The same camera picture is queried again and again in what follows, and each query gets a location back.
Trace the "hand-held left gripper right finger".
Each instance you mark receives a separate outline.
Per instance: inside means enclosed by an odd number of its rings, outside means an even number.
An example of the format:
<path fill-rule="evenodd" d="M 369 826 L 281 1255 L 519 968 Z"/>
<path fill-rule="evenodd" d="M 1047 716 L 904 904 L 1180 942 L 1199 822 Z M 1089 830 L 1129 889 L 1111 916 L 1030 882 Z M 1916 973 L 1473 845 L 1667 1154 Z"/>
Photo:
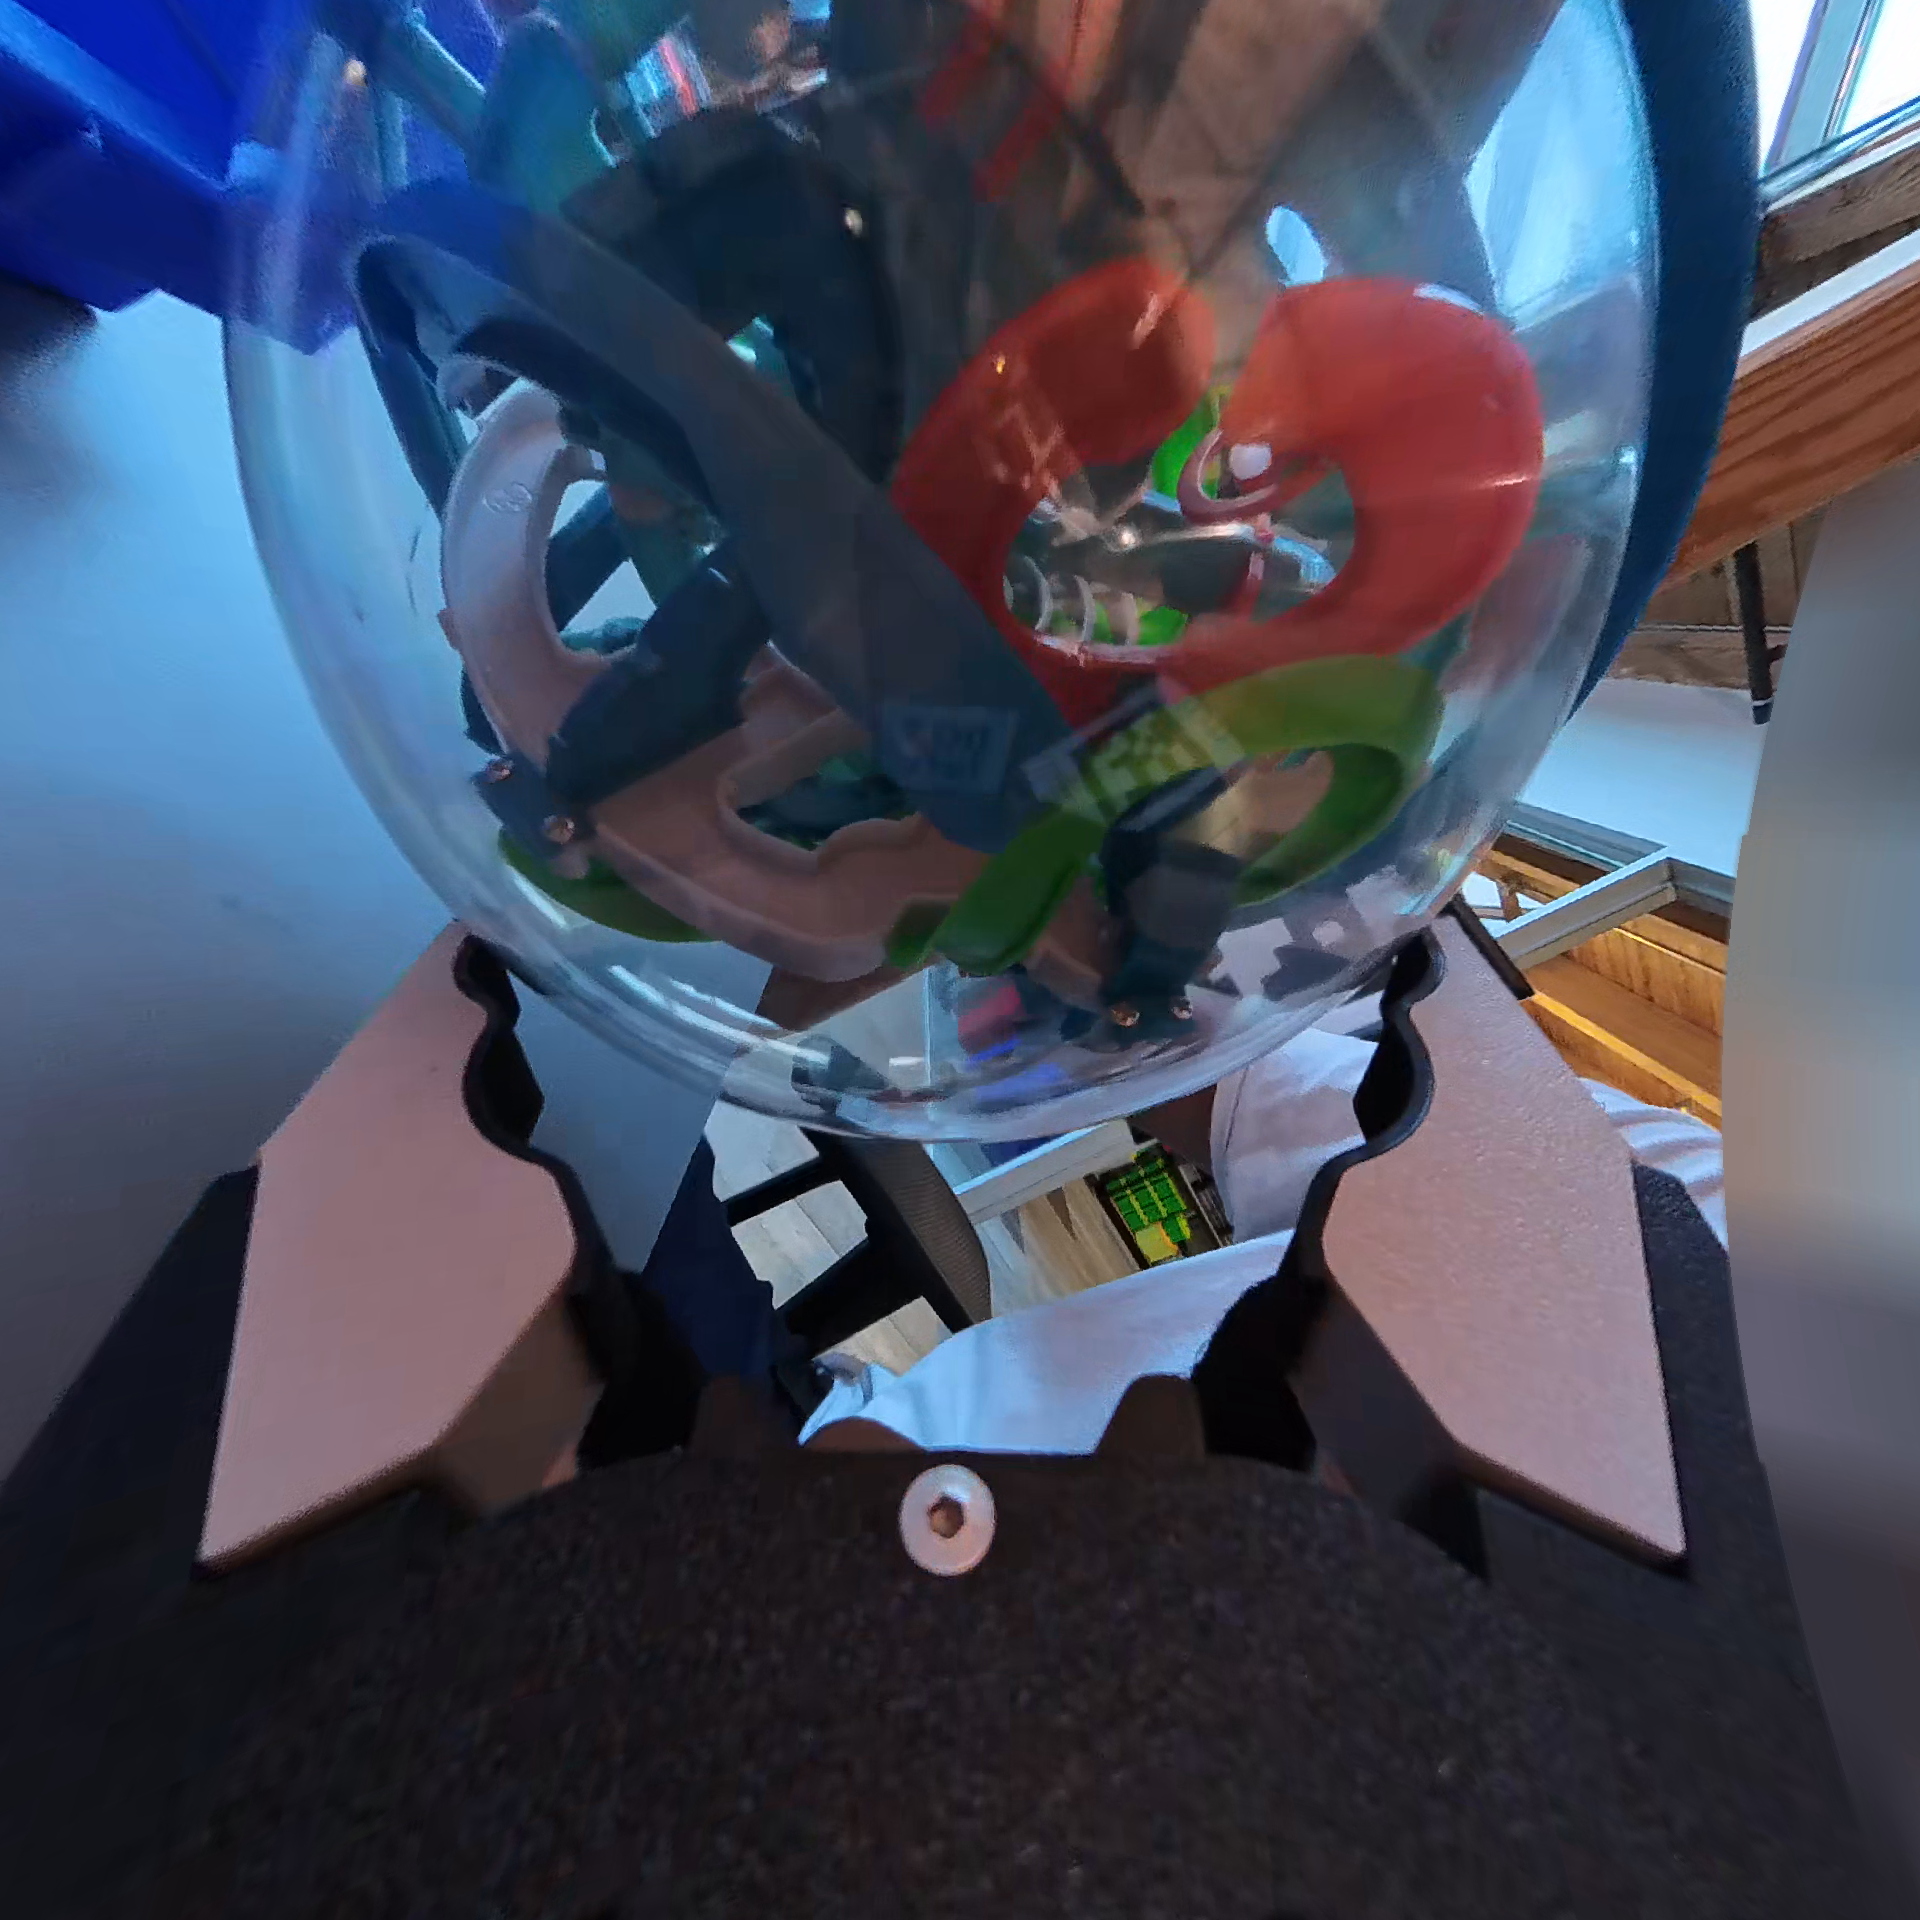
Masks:
<path fill-rule="evenodd" d="M 1431 1089 L 1340 1173 L 1328 1311 L 1292 1384 L 1336 1478 L 1403 1518 L 1467 1485 L 1684 1557 L 1635 1161 L 1451 920 L 1408 1007 Z"/>

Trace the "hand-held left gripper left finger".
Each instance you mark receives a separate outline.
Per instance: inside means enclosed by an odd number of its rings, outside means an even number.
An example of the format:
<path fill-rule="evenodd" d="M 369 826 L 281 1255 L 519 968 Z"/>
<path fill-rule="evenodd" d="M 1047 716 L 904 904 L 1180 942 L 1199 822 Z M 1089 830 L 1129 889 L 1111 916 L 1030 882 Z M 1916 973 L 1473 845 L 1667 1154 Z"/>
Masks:
<path fill-rule="evenodd" d="M 385 1497 L 485 1518 L 575 1476 L 616 1266 L 510 970 L 445 927 L 256 1154 L 198 1535 L 238 1567 Z"/>

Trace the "clear plastic maze ball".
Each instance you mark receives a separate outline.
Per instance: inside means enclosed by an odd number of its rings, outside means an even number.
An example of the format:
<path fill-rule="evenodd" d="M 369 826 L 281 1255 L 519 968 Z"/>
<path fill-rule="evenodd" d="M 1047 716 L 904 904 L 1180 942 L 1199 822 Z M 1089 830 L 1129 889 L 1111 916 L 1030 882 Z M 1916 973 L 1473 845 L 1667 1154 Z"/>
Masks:
<path fill-rule="evenodd" d="M 1371 990 L 1615 662 L 1756 119 L 1747 5 L 267 5 L 256 550 L 592 1030 L 1092 1125 Z"/>

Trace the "person's dark blue trousers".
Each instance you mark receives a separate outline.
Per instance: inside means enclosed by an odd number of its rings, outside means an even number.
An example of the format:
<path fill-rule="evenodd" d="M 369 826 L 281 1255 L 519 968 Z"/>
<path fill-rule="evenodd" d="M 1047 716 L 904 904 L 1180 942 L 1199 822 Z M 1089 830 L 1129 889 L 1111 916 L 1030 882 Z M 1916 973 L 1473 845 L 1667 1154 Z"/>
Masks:
<path fill-rule="evenodd" d="M 796 1431 L 800 1413 L 784 1368 L 805 1350 L 740 1250 L 712 1177 L 712 1150 L 696 1136 L 640 1280 L 704 1378 L 743 1381 Z"/>

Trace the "rack of small storage bins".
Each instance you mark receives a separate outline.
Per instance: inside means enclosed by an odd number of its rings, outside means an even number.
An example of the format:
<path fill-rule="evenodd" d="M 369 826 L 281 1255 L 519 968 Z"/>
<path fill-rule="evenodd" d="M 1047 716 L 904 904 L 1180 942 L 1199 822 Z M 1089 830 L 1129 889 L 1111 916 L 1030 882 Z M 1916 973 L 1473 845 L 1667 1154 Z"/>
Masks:
<path fill-rule="evenodd" d="M 1232 1244 L 1212 1175 L 1164 1142 L 1141 1142 L 1129 1161 L 1087 1180 L 1141 1269 Z"/>

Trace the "black office chair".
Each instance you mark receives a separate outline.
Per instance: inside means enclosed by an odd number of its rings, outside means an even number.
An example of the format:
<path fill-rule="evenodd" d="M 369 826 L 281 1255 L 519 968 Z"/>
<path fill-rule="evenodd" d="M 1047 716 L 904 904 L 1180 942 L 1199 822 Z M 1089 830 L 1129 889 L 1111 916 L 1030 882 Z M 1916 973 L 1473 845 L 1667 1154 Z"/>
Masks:
<path fill-rule="evenodd" d="M 725 1199 L 727 1223 L 735 1225 L 841 1183 L 862 1212 L 859 1244 L 774 1311 L 781 1328 L 774 1375 L 784 1388 L 803 1392 L 819 1357 L 912 1303 L 929 1306 L 949 1332 L 991 1317 L 985 1248 L 925 1146 L 819 1127 L 805 1127 L 803 1137 L 811 1150 L 806 1164 Z"/>

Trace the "blue plastic bin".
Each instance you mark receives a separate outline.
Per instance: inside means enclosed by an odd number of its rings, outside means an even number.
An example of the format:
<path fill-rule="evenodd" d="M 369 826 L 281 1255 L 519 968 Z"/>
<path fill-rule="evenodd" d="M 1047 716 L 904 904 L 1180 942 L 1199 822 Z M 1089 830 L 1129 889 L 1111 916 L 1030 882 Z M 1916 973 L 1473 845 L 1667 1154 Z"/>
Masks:
<path fill-rule="evenodd" d="M 267 125 L 289 111 L 269 69 L 294 81 L 300 29 L 377 69 L 408 18 L 488 76 L 501 5 L 4 2 L 4 274 L 101 312 L 168 294 L 259 325 L 241 249 L 279 198 Z"/>

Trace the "glass skylight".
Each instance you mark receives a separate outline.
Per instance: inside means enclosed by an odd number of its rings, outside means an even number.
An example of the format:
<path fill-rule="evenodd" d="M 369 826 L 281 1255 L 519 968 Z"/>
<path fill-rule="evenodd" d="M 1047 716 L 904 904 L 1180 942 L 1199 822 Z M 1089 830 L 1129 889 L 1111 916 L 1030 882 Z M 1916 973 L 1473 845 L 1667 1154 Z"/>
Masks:
<path fill-rule="evenodd" d="M 1766 176 L 1917 96 L 1916 2 L 1749 2 Z"/>

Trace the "wooden post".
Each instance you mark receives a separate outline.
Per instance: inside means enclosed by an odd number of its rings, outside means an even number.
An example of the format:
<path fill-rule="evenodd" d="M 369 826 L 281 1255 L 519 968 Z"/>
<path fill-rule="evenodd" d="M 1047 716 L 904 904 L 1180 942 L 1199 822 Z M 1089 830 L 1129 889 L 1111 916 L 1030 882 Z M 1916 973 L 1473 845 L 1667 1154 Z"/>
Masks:
<path fill-rule="evenodd" d="M 1761 184 L 1734 393 L 1676 562 L 1609 679 L 1766 713 L 1827 510 L 1917 449 L 1917 108 Z"/>

